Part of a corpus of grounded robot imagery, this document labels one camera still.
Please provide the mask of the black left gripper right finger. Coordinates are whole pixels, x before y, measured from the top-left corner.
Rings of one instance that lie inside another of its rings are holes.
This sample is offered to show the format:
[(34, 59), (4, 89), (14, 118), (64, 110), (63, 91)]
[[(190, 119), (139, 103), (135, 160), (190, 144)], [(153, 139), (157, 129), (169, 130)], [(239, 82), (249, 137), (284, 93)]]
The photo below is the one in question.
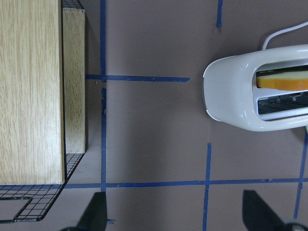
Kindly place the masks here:
[(242, 220), (248, 231), (306, 231), (298, 222), (284, 222), (254, 190), (243, 191)]

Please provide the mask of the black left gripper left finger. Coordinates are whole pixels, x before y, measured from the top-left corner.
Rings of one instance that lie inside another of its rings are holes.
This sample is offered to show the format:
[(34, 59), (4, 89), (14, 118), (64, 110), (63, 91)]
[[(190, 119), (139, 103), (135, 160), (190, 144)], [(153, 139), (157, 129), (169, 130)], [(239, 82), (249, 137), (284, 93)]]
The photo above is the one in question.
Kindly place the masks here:
[(107, 226), (106, 193), (96, 192), (79, 222), (74, 227), (63, 228), (62, 231), (104, 231)]

